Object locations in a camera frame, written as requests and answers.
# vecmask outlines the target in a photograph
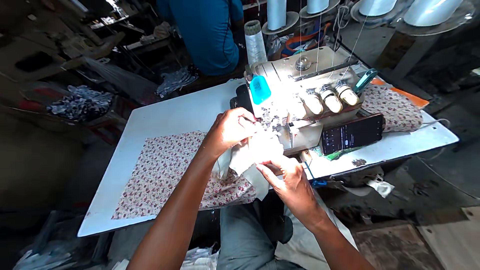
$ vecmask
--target white thread spool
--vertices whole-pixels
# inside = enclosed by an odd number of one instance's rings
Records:
[[[243,27],[245,30],[245,45],[247,45],[248,64],[267,62],[264,36],[258,20],[249,21]]]
[[[267,0],[268,30],[277,30],[287,25],[287,0]]]
[[[389,13],[397,0],[362,0],[360,13],[365,16],[380,16]]]
[[[463,0],[415,0],[404,20],[413,26],[433,26],[450,19]]]
[[[307,13],[315,14],[328,8],[329,0],[307,0]]]

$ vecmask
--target smartphone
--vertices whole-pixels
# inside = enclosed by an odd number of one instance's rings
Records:
[[[365,146],[382,139],[384,116],[381,113],[355,119],[349,123],[324,128],[322,154]]]

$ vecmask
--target gray pants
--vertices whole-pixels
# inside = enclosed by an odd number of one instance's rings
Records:
[[[220,254],[217,269],[303,269],[275,259],[275,248],[256,218],[251,204],[220,210]]]

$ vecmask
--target floral fabric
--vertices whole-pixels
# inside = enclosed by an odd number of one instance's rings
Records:
[[[195,156],[206,133],[195,131],[145,140],[132,177],[112,219],[157,215]],[[199,210],[255,200],[254,187],[243,176],[228,172],[226,180],[211,177]]]
[[[423,124],[420,109],[405,96],[383,86],[365,87],[362,108],[370,113],[381,113],[385,117],[384,132],[413,132]]]

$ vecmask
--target overlock sewing machine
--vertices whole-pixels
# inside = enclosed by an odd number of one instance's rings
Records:
[[[246,108],[265,130],[276,132],[285,155],[321,145],[322,130],[357,118],[364,101],[361,89],[374,77],[360,79],[350,68],[357,63],[319,47],[247,65],[246,85],[237,89],[230,106]]]

